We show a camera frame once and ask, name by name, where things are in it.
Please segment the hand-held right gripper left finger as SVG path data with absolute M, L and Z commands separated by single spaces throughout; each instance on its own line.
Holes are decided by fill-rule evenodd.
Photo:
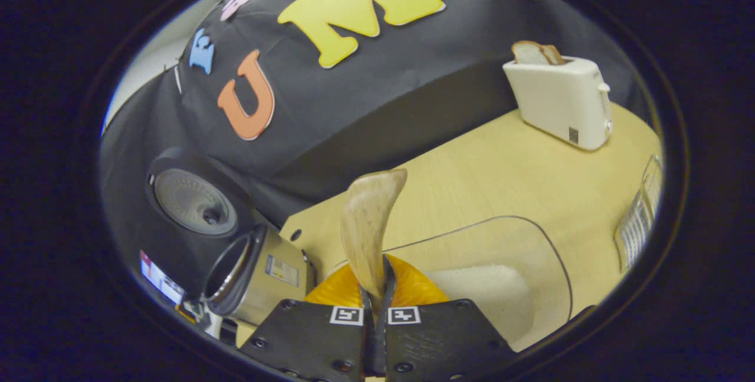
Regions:
M 302 381 L 364 381 L 378 376 L 373 308 L 348 264 L 302 301 L 284 299 L 239 350 Z

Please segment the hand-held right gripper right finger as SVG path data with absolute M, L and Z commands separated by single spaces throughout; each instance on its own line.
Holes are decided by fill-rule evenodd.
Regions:
M 414 266 L 385 255 L 378 357 L 386 381 L 474 381 L 517 357 L 472 299 L 448 299 Z

